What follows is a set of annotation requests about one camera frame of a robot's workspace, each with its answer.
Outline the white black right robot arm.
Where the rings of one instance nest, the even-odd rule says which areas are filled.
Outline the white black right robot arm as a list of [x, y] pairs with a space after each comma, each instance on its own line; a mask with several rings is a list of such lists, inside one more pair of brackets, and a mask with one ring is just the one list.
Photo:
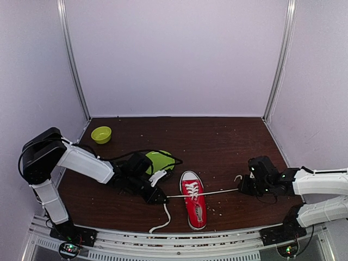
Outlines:
[[318, 223], [347, 218], [347, 168], [310, 170], [306, 167], [288, 168], [283, 172], [269, 172], [264, 167], [250, 167], [250, 174], [241, 177], [238, 191], [261, 197], [264, 194], [279, 196], [334, 195], [334, 198], [317, 203], [303, 203], [291, 207], [283, 225], [307, 228]]

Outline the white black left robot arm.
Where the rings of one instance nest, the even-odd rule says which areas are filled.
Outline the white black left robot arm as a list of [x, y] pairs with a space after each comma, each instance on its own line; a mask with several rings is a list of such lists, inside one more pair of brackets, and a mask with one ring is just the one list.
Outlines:
[[17, 167], [41, 201], [53, 228], [67, 238], [77, 235], [77, 227], [52, 182], [51, 173], [56, 167], [139, 195], [148, 204], [167, 204], [169, 201], [156, 181], [145, 176], [147, 170], [154, 170], [154, 163], [143, 151], [103, 160], [84, 146], [66, 140], [56, 127], [47, 129], [23, 146]]

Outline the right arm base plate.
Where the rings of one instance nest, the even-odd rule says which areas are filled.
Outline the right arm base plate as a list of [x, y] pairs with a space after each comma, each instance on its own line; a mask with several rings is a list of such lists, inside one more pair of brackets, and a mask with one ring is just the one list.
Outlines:
[[259, 232], [264, 246], [292, 241], [307, 235], [306, 229], [298, 225], [279, 225], [263, 228]]

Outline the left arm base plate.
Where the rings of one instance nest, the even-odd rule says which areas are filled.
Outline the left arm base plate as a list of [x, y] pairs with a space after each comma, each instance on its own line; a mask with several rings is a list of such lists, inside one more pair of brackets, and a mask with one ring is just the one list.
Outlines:
[[49, 236], [75, 245], [93, 247], [97, 231], [90, 228], [78, 227], [72, 223], [62, 223], [53, 225]]

